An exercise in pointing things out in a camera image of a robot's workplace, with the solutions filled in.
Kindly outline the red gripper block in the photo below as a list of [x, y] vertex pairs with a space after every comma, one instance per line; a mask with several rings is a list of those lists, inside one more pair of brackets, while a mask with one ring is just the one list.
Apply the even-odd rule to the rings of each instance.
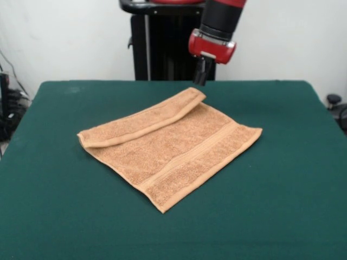
[[218, 40], [194, 29], [189, 37], [188, 49], [190, 54], [199, 57], [193, 83], [205, 86], [213, 60], [219, 64], [227, 64], [236, 50], [236, 42]]

